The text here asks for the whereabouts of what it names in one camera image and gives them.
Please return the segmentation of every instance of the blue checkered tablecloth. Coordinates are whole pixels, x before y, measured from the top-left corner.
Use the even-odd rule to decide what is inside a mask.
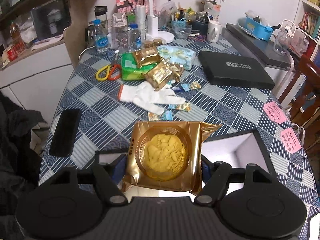
[[[217,43],[176,39],[170,45],[187,47],[196,51],[197,55],[200,50],[239,55],[223,37],[220,37]],[[100,56],[95,48],[90,49],[85,52],[81,63],[75,68],[51,125],[42,159],[39,184],[66,165],[88,168],[93,163],[94,153],[98,149],[128,148],[135,122],[148,120],[145,110],[132,103],[117,100],[119,87],[123,83],[121,79],[104,82],[95,79],[97,70],[110,64],[113,57],[111,53]],[[222,124],[212,136],[258,129],[279,181],[305,203],[308,217],[319,212],[316,185],[304,150],[290,154],[280,139],[280,132],[291,127],[291,122],[286,121],[278,125],[268,119],[263,112],[265,103],[271,101],[278,103],[272,91],[210,85],[197,57],[191,70],[184,71],[181,79],[182,83],[193,81],[198,81],[202,88],[180,94],[191,103],[191,111],[188,113],[174,110],[174,121]],[[130,81],[125,84],[135,86],[140,82]],[[60,114],[68,108],[82,110],[73,153],[65,158],[50,156],[50,144]],[[307,239],[307,230],[308,226],[305,223],[300,233],[301,240]]]

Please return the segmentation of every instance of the blue container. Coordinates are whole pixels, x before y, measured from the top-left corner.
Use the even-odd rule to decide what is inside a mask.
[[[252,20],[251,18],[247,17],[245,21],[244,27],[253,35],[258,37],[261,40],[268,41],[273,33],[273,29],[270,26],[263,26],[260,23]]]
[[[171,21],[172,28],[174,26],[177,26],[179,28],[185,28],[187,26],[187,20],[185,18],[179,20],[179,21]]]

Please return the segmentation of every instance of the wooden chair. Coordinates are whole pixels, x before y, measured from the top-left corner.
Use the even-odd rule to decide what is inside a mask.
[[[313,116],[316,109],[320,107],[320,69],[305,55],[302,55],[295,75],[279,98],[279,101],[281,103],[288,95],[289,91],[292,89],[301,73],[303,73],[307,77],[305,81],[306,84],[304,86],[302,94],[295,100],[290,111],[291,121],[298,124],[299,126],[302,126],[305,122],[307,122]],[[304,105],[306,97],[311,92],[314,92],[314,94],[316,95],[314,104],[312,106],[309,106],[302,114],[299,114],[300,108]]]
[[[306,137],[304,142],[304,147],[308,157],[312,157],[320,153],[320,119],[316,120],[306,128]]]

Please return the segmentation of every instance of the pink sticky note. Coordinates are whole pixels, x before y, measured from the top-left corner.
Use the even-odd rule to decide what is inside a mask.
[[[295,153],[296,151],[302,148],[292,128],[283,130],[280,133],[280,135],[281,135],[281,140],[284,144],[284,147],[289,153]]]
[[[275,101],[265,104],[263,110],[266,112],[270,120],[278,124],[288,120],[287,116],[284,114],[284,112],[282,112]]]

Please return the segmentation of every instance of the green snack package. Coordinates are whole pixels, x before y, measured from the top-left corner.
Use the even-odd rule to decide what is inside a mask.
[[[132,53],[122,54],[121,73],[123,80],[141,80],[144,79],[144,74],[153,69],[158,63],[137,68],[137,63]]]

